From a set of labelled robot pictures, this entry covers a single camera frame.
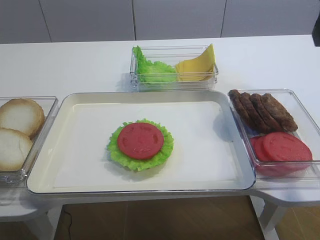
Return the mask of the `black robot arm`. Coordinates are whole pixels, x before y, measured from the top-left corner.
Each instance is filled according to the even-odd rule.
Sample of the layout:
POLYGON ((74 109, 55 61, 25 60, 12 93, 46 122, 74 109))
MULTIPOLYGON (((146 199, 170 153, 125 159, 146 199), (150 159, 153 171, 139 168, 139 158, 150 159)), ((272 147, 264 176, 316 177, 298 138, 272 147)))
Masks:
POLYGON ((316 23, 312 30, 312 40, 316 47, 320 47, 320 25, 316 23))

